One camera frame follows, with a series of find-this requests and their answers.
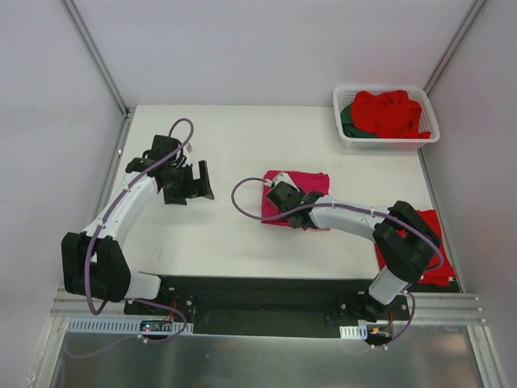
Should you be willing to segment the pink t shirt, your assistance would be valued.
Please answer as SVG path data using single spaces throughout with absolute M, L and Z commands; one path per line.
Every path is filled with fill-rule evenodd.
M 287 171 L 287 173 L 291 177 L 293 183 L 303 190 L 305 194 L 308 194 L 309 192 L 320 192 L 323 195 L 329 194 L 330 177 L 326 173 L 310 173 L 303 171 Z M 279 211 L 267 198 L 267 194 L 270 190 L 271 188 L 267 186 L 263 187 L 261 217 L 272 217 L 281 214 L 281 211 Z M 272 226 L 291 227 L 291 224 L 289 223 L 290 218 L 293 218 L 293 215 L 288 216 L 288 219 L 280 218 L 261 221 L 261 223 Z

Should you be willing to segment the white plastic laundry basket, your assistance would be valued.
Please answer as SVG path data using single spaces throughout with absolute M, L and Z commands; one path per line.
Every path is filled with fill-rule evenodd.
M 338 136 L 345 147 L 416 151 L 440 139 L 431 101 L 415 86 L 338 86 L 332 103 Z

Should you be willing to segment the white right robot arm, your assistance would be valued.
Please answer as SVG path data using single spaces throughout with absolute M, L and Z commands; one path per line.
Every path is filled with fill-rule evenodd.
M 440 237 L 407 202 L 366 208 L 320 192 L 275 183 L 267 200 L 296 229 L 339 230 L 375 243 L 385 262 L 364 294 L 347 303 L 349 314 L 374 323 L 392 309 L 394 298 L 417 282 L 439 252 Z

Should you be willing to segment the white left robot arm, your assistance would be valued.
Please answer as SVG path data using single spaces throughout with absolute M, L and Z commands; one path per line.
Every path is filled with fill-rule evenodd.
M 123 253 L 141 212 L 158 195 L 167 205 L 214 197 L 206 161 L 193 164 L 189 146 L 165 135 L 155 136 L 151 148 L 128 163 L 118 192 L 95 220 L 62 239 L 67 293 L 108 302 L 141 298 L 153 314 L 170 308 L 171 295 L 160 288 L 160 276 L 131 270 Z

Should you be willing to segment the green t shirt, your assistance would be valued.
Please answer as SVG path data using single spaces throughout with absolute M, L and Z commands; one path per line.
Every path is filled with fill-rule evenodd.
M 351 116 L 352 104 L 347 105 L 340 112 L 343 134 L 350 138 L 376 138 L 374 133 L 366 132 L 355 126 Z

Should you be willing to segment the red crumpled t shirt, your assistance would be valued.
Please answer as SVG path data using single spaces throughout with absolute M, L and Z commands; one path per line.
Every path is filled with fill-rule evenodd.
M 355 126 L 376 138 L 429 139 L 431 132 L 420 131 L 421 105 L 410 99 L 408 92 L 396 90 L 373 95 L 359 92 L 351 103 Z

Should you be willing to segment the folded red t shirt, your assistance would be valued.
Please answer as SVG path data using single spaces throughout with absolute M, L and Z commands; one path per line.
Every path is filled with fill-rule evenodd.
M 372 214 L 382 218 L 372 234 L 380 260 L 372 289 L 398 292 L 422 280 L 444 286 L 455 276 L 442 252 L 437 221 L 425 219 L 422 212 L 401 201 Z

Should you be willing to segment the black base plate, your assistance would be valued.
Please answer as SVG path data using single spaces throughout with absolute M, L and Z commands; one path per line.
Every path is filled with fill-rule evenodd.
M 157 337 L 177 323 L 201 335 L 335 338 L 363 321 L 382 327 L 410 319 L 406 297 L 383 307 L 367 301 L 367 280 L 160 276 L 155 297 L 126 295 L 127 276 L 69 281 L 69 293 L 124 302 L 126 315 L 152 316 L 141 331 Z

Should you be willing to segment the aluminium frame rail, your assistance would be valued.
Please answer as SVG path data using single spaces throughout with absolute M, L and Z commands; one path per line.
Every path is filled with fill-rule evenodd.
M 349 314 L 347 297 L 296 297 L 284 304 L 244 304 L 213 301 L 213 294 L 174 296 L 175 312 L 141 303 L 114 303 L 94 316 L 83 297 L 59 289 L 50 314 L 67 318 L 72 332 L 135 334 L 162 339 L 167 335 L 230 335 L 285 338 L 364 340 L 379 330 L 396 335 L 407 325 L 485 326 L 480 299 L 465 293 L 399 295 L 374 322 Z

